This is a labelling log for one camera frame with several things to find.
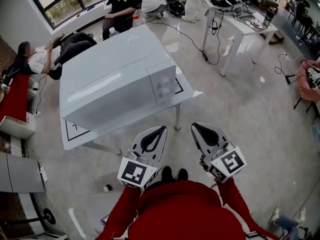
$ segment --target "table leg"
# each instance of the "table leg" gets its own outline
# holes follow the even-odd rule
[[[118,148],[112,148],[112,147],[108,147],[108,146],[105,146],[105,145],[100,145],[100,144],[94,143],[93,141],[85,143],[85,144],[82,144],[82,146],[84,146],[86,148],[90,148],[90,149],[107,151],[107,152],[115,154],[115,155],[121,155],[122,154],[121,150],[118,149]]]
[[[229,51],[229,54],[228,54],[228,58],[226,59],[226,62],[222,68],[222,71],[220,73],[220,75],[222,77],[224,77],[227,73],[227,71],[229,70],[230,66],[231,66],[231,62],[233,61],[238,49],[239,49],[239,46],[241,45],[241,42],[242,42],[242,39],[244,38],[244,36],[238,32],[235,37],[234,37],[234,43],[231,45],[231,48],[230,48],[230,51]]]
[[[264,52],[265,48],[267,47],[267,45],[269,44],[271,38],[273,37],[275,31],[271,31],[269,32],[269,34],[266,36],[266,39],[263,42],[262,47],[258,50],[258,52],[256,53],[256,55],[254,56],[254,59],[252,60],[252,62],[254,64],[256,64],[258,62],[258,60],[260,59],[261,54]]]
[[[209,9],[208,15],[206,16],[206,24],[204,25],[204,35],[203,35],[203,42],[202,42],[202,49],[201,49],[202,51],[204,51],[206,49],[210,21],[212,20],[213,16],[214,16],[214,14],[212,15],[212,10]]]
[[[181,103],[175,105],[175,125],[174,128],[176,131],[181,129],[180,126],[180,110],[181,110]]]

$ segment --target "white wall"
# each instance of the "white wall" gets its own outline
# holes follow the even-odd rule
[[[28,0],[0,0],[0,35],[15,51],[23,41],[42,46],[51,37]]]

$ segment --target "white pants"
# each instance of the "white pants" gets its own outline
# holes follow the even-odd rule
[[[190,21],[194,21],[196,16],[199,16],[201,10],[201,0],[186,0],[184,10],[185,17]]]

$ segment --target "sneaker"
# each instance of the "sneaker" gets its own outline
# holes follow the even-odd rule
[[[170,166],[165,166],[161,173],[161,180],[164,182],[169,182],[172,179],[172,170]]]
[[[190,19],[187,16],[182,16],[181,20],[183,20],[184,22],[191,22],[191,23],[195,23],[196,22],[194,19]]]
[[[302,225],[305,222],[305,220],[306,220],[306,208],[302,208],[299,213],[299,218],[296,220],[296,222],[299,225]]]
[[[188,180],[188,172],[186,169],[180,169],[179,174],[178,174],[178,181],[187,181]]]
[[[277,219],[279,219],[279,208],[278,208],[278,207],[274,208],[269,223],[270,223],[270,224],[276,224],[276,220],[277,220]]]

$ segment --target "white desk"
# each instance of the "white desk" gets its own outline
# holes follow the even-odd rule
[[[103,151],[120,155],[121,150],[107,147],[104,145],[99,145],[92,141],[103,135],[106,135],[117,129],[120,129],[126,125],[132,124],[140,119],[143,119],[152,114],[155,114],[157,112],[160,112],[162,110],[165,110],[174,106],[176,107],[175,129],[177,131],[180,130],[181,103],[192,98],[194,95],[194,91],[191,88],[190,84],[188,83],[187,79],[185,78],[184,74],[181,72],[179,67],[176,68],[176,82],[177,82],[177,85],[175,90],[175,96],[172,99],[150,106],[147,109],[136,111],[135,113],[133,113],[131,116],[128,117],[129,118],[128,120],[124,120],[124,121],[115,120],[110,124],[106,124],[102,127],[102,130],[100,130],[99,132],[88,131],[71,122],[68,122],[62,118],[60,113],[61,133],[62,133],[62,141],[63,141],[64,149],[71,150],[78,146],[84,146],[87,148],[103,150]]]
[[[211,26],[211,22],[212,22],[212,18],[214,16],[214,11],[212,9],[209,10],[208,14],[207,14],[207,21],[206,24],[204,26],[204,37],[203,37],[203,43],[202,43],[202,51],[204,51],[206,49],[206,43],[207,43],[207,38],[208,38],[208,30]],[[256,12],[253,14],[259,21],[263,22],[264,21],[264,17]],[[263,53],[264,49],[266,48],[266,46],[269,44],[272,36],[274,35],[274,33],[278,30],[273,24],[270,24],[269,27],[267,29],[264,29],[262,31],[256,32],[254,31],[251,27],[249,27],[248,25],[245,25],[244,23],[237,21],[236,19],[234,19],[233,16],[231,15],[224,15],[223,19],[228,22],[231,26],[233,26],[235,28],[236,34],[234,37],[234,43],[232,44],[228,57],[226,59],[226,62],[221,70],[221,76],[225,76],[227,71],[230,69],[231,67],[231,62],[233,61],[238,48],[243,40],[244,37],[246,36],[250,36],[250,35],[256,35],[256,34],[263,34],[263,33],[268,33],[265,41],[263,42],[262,47],[257,51],[257,53],[254,56],[254,59],[252,60],[253,63],[257,63],[257,61],[259,60],[261,54]]]

